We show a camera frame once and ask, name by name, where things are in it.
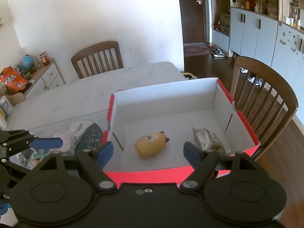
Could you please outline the grey wall cabinet unit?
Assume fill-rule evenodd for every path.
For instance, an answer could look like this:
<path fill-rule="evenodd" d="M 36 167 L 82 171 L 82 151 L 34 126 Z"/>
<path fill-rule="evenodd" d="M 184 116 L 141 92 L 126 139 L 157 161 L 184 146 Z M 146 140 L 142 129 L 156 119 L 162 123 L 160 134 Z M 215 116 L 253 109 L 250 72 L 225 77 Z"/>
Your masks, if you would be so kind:
<path fill-rule="evenodd" d="M 290 14 L 293 0 L 213 0 L 212 44 L 263 62 L 279 73 L 298 99 L 303 119 L 303 30 Z"/>

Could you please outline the brown entrance door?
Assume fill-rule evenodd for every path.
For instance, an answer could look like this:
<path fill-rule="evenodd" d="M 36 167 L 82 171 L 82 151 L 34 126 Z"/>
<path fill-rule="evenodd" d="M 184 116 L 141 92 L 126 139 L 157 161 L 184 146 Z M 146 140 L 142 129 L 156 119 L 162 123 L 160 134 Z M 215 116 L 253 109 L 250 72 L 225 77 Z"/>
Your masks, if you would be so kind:
<path fill-rule="evenodd" d="M 206 42 L 205 0 L 179 0 L 183 43 Z"/>

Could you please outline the red-lidded jar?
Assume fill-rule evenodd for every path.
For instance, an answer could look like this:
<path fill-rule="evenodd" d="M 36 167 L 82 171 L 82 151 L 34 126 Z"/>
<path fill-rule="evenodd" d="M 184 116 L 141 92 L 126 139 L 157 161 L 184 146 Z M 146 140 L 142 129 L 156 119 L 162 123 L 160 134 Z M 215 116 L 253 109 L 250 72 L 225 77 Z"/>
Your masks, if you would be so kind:
<path fill-rule="evenodd" d="M 46 52 L 42 52 L 41 54 L 39 54 L 39 56 L 45 67 L 50 64 L 50 60 L 49 60 Z"/>

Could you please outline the purple patterned plastic pouch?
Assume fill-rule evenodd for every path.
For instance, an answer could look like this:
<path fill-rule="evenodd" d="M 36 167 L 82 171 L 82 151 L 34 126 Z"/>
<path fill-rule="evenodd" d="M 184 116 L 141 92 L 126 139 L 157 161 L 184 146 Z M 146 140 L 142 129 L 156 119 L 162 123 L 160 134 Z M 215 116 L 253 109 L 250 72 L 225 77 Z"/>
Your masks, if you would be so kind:
<path fill-rule="evenodd" d="M 60 138 L 62 140 L 62 146 L 58 149 L 53 149 L 60 153 L 71 154 L 74 153 L 77 142 L 82 137 L 83 134 L 83 123 L 74 122 L 67 124 L 57 130 L 53 137 Z"/>

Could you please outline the red patterned doormat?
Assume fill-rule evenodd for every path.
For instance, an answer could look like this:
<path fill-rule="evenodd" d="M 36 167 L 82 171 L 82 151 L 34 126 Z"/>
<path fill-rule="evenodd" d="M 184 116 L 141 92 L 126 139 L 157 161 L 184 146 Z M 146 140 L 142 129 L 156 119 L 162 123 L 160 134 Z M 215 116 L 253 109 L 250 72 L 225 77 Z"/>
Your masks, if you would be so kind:
<path fill-rule="evenodd" d="M 183 45 L 185 57 L 209 55 L 212 47 L 205 43 L 189 43 Z"/>

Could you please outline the wooden chair behind table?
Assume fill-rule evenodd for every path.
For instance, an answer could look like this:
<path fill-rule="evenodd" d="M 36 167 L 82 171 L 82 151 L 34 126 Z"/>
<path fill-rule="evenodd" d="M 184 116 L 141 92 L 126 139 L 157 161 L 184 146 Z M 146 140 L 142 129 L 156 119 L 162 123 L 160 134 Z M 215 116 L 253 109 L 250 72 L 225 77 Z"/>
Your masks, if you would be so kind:
<path fill-rule="evenodd" d="M 119 43 L 106 41 L 86 47 L 71 58 L 79 79 L 124 68 Z"/>

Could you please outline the round blue patterned placemat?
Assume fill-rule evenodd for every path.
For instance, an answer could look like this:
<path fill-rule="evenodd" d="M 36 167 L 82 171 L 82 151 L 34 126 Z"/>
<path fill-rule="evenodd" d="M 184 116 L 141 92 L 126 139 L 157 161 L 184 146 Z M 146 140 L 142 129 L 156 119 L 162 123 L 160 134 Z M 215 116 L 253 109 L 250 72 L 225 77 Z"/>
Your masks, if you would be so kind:
<path fill-rule="evenodd" d="M 37 127 L 30 130 L 30 133 L 33 135 L 37 135 L 37 138 L 51 138 L 53 137 L 54 133 L 59 130 L 61 127 L 74 122 L 82 122 L 83 123 L 83 134 L 82 137 L 79 139 L 79 141 L 76 144 L 76 147 L 78 145 L 88 145 L 88 146 L 97 146 L 98 144 L 101 145 L 101 141 L 103 138 L 103 130 L 99 126 L 99 124 L 90 121 L 90 120 L 76 120 L 71 121 L 66 124 L 50 124 L 45 125 L 41 127 Z M 76 147 L 74 149 L 74 153 L 71 154 L 63 154 L 63 155 L 74 155 L 76 153 Z M 37 150 L 38 154 L 45 154 L 45 153 L 60 153 L 57 151 L 53 151 L 53 149 L 35 149 Z"/>

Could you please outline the white drawer sideboard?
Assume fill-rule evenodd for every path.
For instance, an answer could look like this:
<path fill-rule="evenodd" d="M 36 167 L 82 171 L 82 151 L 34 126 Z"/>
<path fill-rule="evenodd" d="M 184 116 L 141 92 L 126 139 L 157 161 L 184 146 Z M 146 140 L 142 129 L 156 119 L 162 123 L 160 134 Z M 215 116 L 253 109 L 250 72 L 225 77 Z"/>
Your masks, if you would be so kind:
<path fill-rule="evenodd" d="M 65 84 L 54 58 L 50 58 L 49 65 L 40 67 L 30 81 L 32 85 L 24 94 L 7 96 L 13 106 Z"/>

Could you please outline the wooden chair right side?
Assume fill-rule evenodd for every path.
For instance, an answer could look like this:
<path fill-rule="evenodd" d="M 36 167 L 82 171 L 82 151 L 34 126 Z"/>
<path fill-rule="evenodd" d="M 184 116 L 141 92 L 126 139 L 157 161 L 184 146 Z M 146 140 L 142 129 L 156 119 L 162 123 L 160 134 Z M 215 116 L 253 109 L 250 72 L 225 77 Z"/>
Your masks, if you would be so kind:
<path fill-rule="evenodd" d="M 258 138 L 259 159 L 281 135 L 298 109 L 288 82 L 268 65 L 244 56 L 234 60 L 230 95 Z"/>

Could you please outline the black white sneakers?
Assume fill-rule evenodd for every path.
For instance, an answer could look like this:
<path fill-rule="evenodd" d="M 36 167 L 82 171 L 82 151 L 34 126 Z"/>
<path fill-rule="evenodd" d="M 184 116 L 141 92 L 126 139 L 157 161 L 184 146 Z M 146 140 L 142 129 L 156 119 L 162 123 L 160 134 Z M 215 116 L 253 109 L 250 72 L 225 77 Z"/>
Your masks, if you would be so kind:
<path fill-rule="evenodd" d="M 225 58 L 226 56 L 219 48 L 212 49 L 211 53 L 215 58 Z"/>

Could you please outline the blue globe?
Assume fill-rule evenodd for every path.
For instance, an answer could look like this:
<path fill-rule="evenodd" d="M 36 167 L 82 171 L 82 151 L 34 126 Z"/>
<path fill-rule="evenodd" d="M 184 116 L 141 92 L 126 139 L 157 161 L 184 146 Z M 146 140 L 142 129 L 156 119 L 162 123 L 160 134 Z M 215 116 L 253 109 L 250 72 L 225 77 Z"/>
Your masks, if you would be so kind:
<path fill-rule="evenodd" d="M 33 58 L 31 58 L 31 56 L 29 55 L 24 56 L 24 58 L 20 63 L 21 68 L 24 70 L 30 70 L 33 65 L 34 65 Z"/>

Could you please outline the yellow bear-shaped toy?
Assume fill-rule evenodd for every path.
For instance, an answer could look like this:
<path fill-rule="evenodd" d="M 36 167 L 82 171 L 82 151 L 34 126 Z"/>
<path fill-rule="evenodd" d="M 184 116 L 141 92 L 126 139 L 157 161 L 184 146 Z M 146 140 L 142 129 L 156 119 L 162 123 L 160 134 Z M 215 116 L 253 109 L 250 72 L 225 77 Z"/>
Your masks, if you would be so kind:
<path fill-rule="evenodd" d="M 154 155 L 157 155 L 161 150 L 166 147 L 169 138 L 163 131 L 159 133 L 152 133 L 145 135 L 138 139 L 135 143 L 135 149 L 139 157 L 146 160 Z"/>

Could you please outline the red white cardboard box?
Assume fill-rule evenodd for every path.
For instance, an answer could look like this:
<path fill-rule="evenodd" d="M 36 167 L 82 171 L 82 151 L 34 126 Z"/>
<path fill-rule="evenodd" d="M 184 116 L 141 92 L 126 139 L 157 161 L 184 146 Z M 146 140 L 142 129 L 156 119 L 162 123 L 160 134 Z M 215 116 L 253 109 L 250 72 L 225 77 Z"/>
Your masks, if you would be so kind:
<path fill-rule="evenodd" d="M 104 172 L 117 184 L 180 184 L 193 172 L 183 155 L 183 145 L 194 141 L 195 128 L 213 132 L 228 154 L 244 151 L 252 155 L 260 146 L 252 127 L 234 108 L 232 97 L 217 78 L 115 92 L 107 122 L 103 141 L 113 144 L 113 156 Z M 164 132 L 169 142 L 157 155 L 141 159 L 136 141 L 158 132 Z"/>

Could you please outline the orange snack bag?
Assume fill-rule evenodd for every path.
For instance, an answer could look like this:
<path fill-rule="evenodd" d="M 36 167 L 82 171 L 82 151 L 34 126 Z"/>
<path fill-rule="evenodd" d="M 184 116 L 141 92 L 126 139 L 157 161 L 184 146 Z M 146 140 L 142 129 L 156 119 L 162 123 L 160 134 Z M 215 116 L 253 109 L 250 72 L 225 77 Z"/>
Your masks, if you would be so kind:
<path fill-rule="evenodd" d="M 12 67 L 5 67 L 0 75 L 1 83 L 13 92 L 19 93 L 26 89 L 27 80 L 18 74 Z"/>

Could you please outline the silver foil snack bag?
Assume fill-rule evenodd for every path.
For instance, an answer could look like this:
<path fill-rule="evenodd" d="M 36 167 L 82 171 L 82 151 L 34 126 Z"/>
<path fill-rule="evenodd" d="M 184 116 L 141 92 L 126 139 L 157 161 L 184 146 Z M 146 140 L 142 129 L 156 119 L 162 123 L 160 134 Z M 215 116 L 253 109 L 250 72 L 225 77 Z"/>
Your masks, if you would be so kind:
<path fill-rule="evenodd" d="M 195 146 L 202 151 L 217 151 L 221 155 L 229 155 L 232 151 L 228 146 L 220 141 L 220 139 L 206 128 L 192 128 Z"/>

